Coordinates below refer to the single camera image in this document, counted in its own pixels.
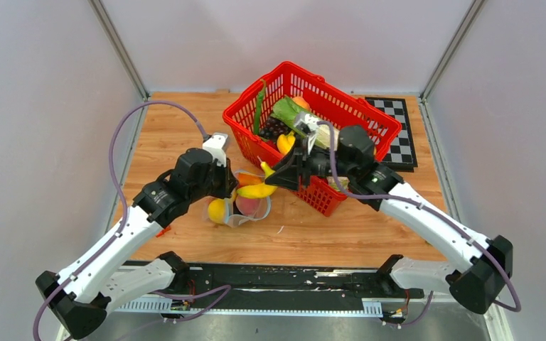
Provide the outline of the small yellow banana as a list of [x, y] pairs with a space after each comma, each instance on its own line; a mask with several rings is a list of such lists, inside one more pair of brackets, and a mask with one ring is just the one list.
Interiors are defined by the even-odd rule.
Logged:
[[240, 174], [240, 187], [237, 189], [238, 196], [248, 199], [260, 199], [269, 197], [277, 190], [277, 186], [265, 183], [265, 180], [274, 174], [274, 170], [265, 161], [260, 163], [260, 167], [264, 171], [264, 180], [258, 180], [257, 182], [252, 180], [244, 181], [243, 174]]

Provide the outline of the yellow pear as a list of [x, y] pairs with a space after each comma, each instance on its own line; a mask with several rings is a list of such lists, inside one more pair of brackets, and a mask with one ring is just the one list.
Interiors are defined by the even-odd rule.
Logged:
[[212, 200], [207, 208], [208, 219], [216, 224], [227, 224], [229, 204], [228, 199]]

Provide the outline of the pink peach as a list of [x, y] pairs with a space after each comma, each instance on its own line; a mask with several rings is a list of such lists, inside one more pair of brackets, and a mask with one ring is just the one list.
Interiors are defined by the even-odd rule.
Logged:
[[259, 210], [261, 200], [259, 198], [251, 199], [238, 196], [235, 199], [235, 205], [237, 206], [237, 209], [241, 215], [254, 216]]

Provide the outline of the clear zip top bag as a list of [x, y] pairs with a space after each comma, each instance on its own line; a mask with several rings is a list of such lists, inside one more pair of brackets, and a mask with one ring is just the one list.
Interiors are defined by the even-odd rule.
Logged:
[[204, 220], [228, 227], [239, 227], [241, 224], [266, 218], [271, 210], [270, 197], [249, 199], [237, 194], [237, 190], [241, 187], [262, 183], [264, 175], [250, 173], [245, 170], [237, 170], [233, 175], [238, 179], [239, 185], [232, 197], [225, 199], [208, 198], [203, 211]]

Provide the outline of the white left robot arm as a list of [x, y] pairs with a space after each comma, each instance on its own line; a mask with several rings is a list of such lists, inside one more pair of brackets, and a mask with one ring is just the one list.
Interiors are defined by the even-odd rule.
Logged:
[[141, 189], [119, 224], [89, 251], [58, 273], [44, 271], [36, 279], [38, 290], [71, 338], [87, 337], [113, 310], [145, 294], [184, 292], [189, 266], [172, 251], [129, 273], [115, 272], [191, 204], [207, 196], [228, 198], [236, 186], [223, 147], [190, 148]]

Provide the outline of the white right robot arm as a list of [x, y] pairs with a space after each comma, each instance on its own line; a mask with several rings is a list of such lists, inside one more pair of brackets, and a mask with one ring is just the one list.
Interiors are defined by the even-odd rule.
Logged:
[[331, 130], [329, 140], [329, 148], [322, 149], [314, 143], [314, 130], [297, 137], [265, 183], [297, 191], [311, 177], [329, 175], [343, 194], [400, 221], [445, 256], [445, 262], [391, 256], [377, 278], [381, 293], [393, 297], [418, 288], [448, 293], [473, 313], [484, 314], [493, 304], [521, 311], [511, 281], [513, 245], [508, 239], [490, 239], [425, 200], [398, 173], [375, 160], [374, 143], [363, 127]]

